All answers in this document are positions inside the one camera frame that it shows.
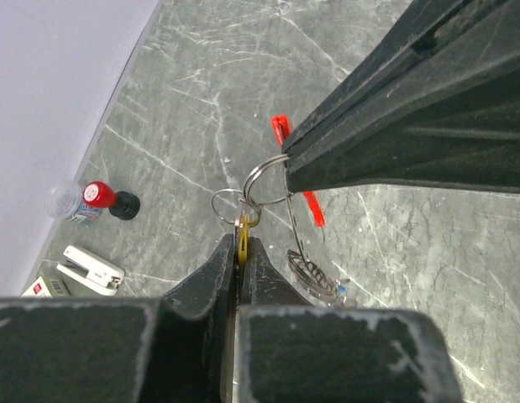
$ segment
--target white stapler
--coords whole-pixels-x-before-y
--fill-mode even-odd
[[[77,246],[69,245],[64,256],[67,263],[56,266],[60,272],[102,296],[116,295],[125,276],[122,269]]]

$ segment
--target red plastic piece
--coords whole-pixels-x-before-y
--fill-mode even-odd
[[[93,181],[82,191],[84,202],[95,208],[109,208],[116,205],[118,197],[109,185],[101,181]]]
[[[278,141],[278,145],[282,146],[284,140],[289,137],[293,130],[292,124],[286,115],[274,116],[271,119],[271,123],[275,130],[276,141]],[[308,208],[310,208],[310,211],[312,212],[313,219],[316,222],[316,227],[323,228],[325,226],[325,216],[323,215],[316,194],[313,191],[304,191],[302,194],[305,199],[307,199]]]

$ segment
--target small box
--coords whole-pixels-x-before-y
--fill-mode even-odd
[[[52,298],[71,296],[71,294],[61,280],[56,277],[42,275],[21,296]]]

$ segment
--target gray marble floor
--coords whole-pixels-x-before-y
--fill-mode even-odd
[[[72,243],[127,270],[120,295],[168,291],[229,230],[212,194],[280,152],[271,116],[301,122],[408,3],[166,1],[82,177],[136,193],[140,214],[60,225],[41,272]],[[273,176],[257,191],[282,189]],[[366,186],[320,197],[326,245],[360,305],[429,314],[466,401],[520,402],[520,196]],[[292,244],[288,223],[275,206],[253,231],[275,267]]]

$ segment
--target key ring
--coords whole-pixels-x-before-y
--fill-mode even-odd
[[[217,214],[217,217],[230,225],[234,225],[235,220],[230,221],[230,220],[224,218],[224,216],[222,214],[220,214],[218,212],[217,208],[215,207],[215,198],[217,196],[219,196],[221,193],[237,193],[238,195],[241,195],[242,197],[244,197],[243,192],[240,191],[239,189],[221,189],[220,191],[215,191],[215,193],[213,194],[213,197],[211,198],[211,208],[213,209],[215,214]],[[254,210],[255,213],[257,214],[256,219],[254,221],[249,222],[249,228],[253,228],[256,225],[258,225],[260,223],[260,219],[261,219],[261,210],[254,208],[254,206],[250,205],[250,203],[248,203],[246,200],[244,200],[242,198],[239,198],[239,202],[246,204],[248,207],[250,207],[252,210]]]
[[[280,197],[278,199],[275,199],[275,200],[269,200],[269,201],[264,201],[262,203],[258,203],[250,196],[250,189],[252,189],[252,185],[258,180],[258,178],[266,170],[268,170],[271,166],[274,166],[274,165],[280,164],[280,163],[284,163],[284,162],[288,161],[289,159],[290,159],[290,157],[287,154],[276,155],[272,158],[269,158],[263,164],[256,166],[252,170],[252,172],[250,172],[250,174],[247,176],[247,178],[243,184],[243,197],[244,197],[244,200],[246,201],[246,203],[249,206],[251,206],[255,211],[260,210],[264,206],[269,206],[271,204],[277,204],[277,203],[280,203],[280,202],[283,202],[286,200],[287,195]]]

